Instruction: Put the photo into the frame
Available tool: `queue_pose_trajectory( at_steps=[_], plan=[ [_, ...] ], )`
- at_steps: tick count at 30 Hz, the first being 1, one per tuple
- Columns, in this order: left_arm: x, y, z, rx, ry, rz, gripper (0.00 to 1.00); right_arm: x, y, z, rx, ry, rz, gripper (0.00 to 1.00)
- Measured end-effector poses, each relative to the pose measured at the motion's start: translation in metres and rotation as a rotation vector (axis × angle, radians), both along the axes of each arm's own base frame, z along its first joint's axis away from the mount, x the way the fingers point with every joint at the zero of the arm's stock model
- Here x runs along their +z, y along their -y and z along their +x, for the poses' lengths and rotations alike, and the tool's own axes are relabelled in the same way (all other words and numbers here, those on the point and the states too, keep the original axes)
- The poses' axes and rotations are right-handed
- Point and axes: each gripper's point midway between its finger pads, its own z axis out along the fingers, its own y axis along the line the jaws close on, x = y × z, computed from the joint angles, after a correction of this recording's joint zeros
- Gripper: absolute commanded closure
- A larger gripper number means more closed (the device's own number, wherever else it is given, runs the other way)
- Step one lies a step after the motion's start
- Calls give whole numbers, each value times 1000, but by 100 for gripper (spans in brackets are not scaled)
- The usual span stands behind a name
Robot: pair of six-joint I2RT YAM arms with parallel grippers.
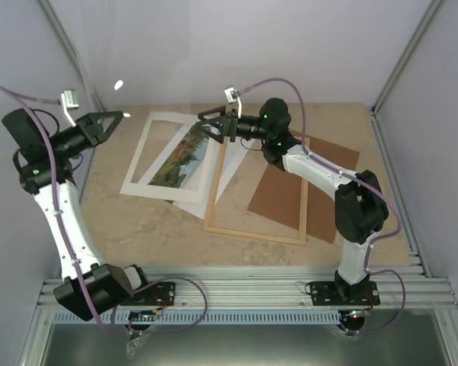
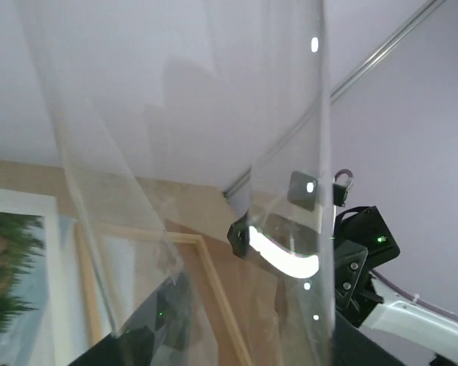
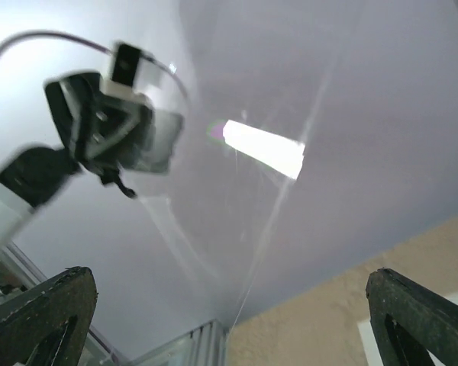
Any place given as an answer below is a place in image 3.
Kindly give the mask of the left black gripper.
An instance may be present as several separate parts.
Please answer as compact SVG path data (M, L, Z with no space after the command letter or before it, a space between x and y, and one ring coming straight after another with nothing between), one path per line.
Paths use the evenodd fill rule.
M50 114L63 145L81 163L95 164L103 185L114 184L129 198L121 171L166 174L184 117L103 95L97 72L81 72L44 84Z

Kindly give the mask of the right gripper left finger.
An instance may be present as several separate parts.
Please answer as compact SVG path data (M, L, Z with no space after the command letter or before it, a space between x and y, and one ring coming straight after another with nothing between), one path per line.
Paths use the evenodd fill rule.
M0 365L77 365L98 291L73 267L0 304Z

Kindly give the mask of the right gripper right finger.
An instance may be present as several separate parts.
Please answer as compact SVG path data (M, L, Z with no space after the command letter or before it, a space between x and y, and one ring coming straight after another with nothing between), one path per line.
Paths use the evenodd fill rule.
M458 305L390 268L369 275L366 298L384 365L458 365Z

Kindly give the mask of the clear glass sheet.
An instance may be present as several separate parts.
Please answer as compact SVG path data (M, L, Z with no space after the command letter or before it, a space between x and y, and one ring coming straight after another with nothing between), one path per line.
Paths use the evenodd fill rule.
M193 68L137 178L157 312L246 319L458 214L458 1L178 1Z

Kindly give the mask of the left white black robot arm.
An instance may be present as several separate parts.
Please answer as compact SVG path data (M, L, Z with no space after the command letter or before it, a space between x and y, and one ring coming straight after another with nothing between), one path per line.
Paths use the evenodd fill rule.
M0 250L83 169L130 199L137 193L121 172L165 175L182 132L182 114L156 109L126 86L107 85L97 72L66 75L44 92L62 145L29 146L0 168Z

